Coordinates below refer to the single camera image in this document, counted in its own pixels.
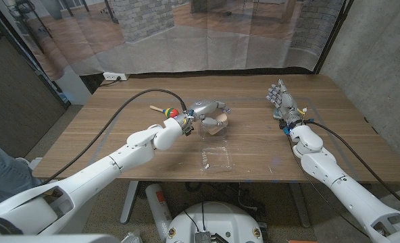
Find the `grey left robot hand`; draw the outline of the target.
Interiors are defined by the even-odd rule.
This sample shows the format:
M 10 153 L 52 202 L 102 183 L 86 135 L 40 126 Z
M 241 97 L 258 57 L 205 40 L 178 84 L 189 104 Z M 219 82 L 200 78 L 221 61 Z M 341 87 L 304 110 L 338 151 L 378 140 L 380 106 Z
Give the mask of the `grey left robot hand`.
M 228 125 L 228 122 L 213 118 L 211 115 L 216 111 L 219 111 L 221 114 L 230 113 L 230 109 L 227 108 L 226 103 L 203 99 L 194 102 L 174 119 L 180 124 L 182 133 L 186 136 L 189 136 L 194 130 L 193 123 L 197 121 L 200 121 L 205 127 L 221 130 Z

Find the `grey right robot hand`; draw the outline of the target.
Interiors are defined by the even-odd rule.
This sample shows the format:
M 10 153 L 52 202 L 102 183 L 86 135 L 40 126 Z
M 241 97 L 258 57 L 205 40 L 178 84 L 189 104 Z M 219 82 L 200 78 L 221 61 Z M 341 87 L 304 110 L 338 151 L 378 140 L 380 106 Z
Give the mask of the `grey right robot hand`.
M 280 129 L 291 130 L 302 124 L 303 115 L 298 111 L 297 102 L 287 91 L 282 79 L 278 80 L 277 85 L 271 85 L 266 99 L 275 106 L 273 118 L 279 121 Z

